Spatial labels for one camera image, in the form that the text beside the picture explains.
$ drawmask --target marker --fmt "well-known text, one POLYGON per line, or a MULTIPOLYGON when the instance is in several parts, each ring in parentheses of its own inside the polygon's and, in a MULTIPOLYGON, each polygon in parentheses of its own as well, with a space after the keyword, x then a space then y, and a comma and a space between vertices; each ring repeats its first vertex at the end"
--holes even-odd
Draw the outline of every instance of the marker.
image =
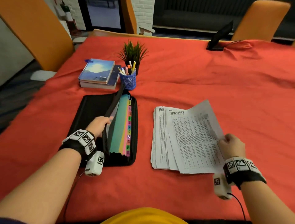
POLYGON ((124 68, 121 68, 121 72, 123 72, 123 74, 126 75, 124 68))
POLYGON ((128 67, 127 66, 125 67, 125 74, 126 75, 129 75, 129 73, 128 73, 128 67))
POLYGON ((135 61, 135 62, 133 62, 132 72, 133 72, 133 71, 134 71, 134 69, 135 69, 135 64, 136 64, 136 61, 135 61))

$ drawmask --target gray couch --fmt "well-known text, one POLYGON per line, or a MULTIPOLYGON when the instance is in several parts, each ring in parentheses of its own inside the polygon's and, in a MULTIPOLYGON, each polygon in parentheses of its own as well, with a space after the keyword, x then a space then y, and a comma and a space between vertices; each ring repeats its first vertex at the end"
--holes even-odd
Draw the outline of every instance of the gray couch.
MULTIPOLYGON (((233 21, 235 30, 254 1, 155 0, 153 25, 218 31, 233 21)), ((291 6, 275 37, 295 39, 295 5, 291 6)))

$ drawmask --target black document organizer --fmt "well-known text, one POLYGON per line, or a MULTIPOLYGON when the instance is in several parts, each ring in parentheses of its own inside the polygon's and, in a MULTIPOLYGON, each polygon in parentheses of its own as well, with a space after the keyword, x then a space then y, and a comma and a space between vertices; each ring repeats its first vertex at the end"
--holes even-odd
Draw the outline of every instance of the black document organizer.
MULTIPOLYGON (((109 117, 116 107, 121 95, 130 94, 124 89, 124 85, 121 85, 120 90, 116 93, 106 95, 86 95, 83 97, 73 123, 70 127, 67 136, 79 129, 85 129, 88 124, 98 116, 109 117)), ((131 96, 131 139, 130 139, 130 156, 121 155, 120 153, 110 153, 106 128, 102 132, 102 138, 97 138, 95 144, 97 150, 104 152, 105 161, 104 166, 128 166, 134 163, 137 151, 137 102, 136 99, 131 96)), ((86 161, 81 161, 80 167, 86 166, 86 161)))

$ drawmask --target right hand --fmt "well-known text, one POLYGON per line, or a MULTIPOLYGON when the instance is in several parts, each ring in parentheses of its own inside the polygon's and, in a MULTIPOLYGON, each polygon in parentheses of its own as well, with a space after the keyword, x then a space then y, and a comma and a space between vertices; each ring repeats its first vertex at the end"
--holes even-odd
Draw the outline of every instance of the right hand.
POLYGON ((225 140, 219 140, 218 146, 225 160, 235 156, 246 158, 245 143, 233 134, 226 134, 224 137, 225 140))

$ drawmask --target table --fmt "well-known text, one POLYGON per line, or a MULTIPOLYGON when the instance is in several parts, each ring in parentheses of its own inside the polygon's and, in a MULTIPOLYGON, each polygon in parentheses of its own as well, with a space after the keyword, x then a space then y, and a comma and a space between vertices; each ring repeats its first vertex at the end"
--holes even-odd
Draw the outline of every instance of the table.
MULTIPOLYGON (((105 167, 99 177, 82 176, 71 196, 67 221, 103 220, 143 206, 187 220, 243 219, 236 200, 214 195, 212 174, 183 175, 155 170, 150 164, 154 108, 188 109, 205 99, 223 131, 246 143, 247 156, 295 211, 290 197, 295 190, 295 48, 263 41, 241 41, 213 52, 205 50, 207 42, 197 40, 87 38, 0 135, 0 198, 57 152, 84 95, 114 91, 79 87, 84 60, 123 65, 116 52, 128 40, 139 40, 149 50, 131 91, 138 103, 136 161, 129 167, 105 167)), ((233 194, 245 208, 235 187, 233 194)))

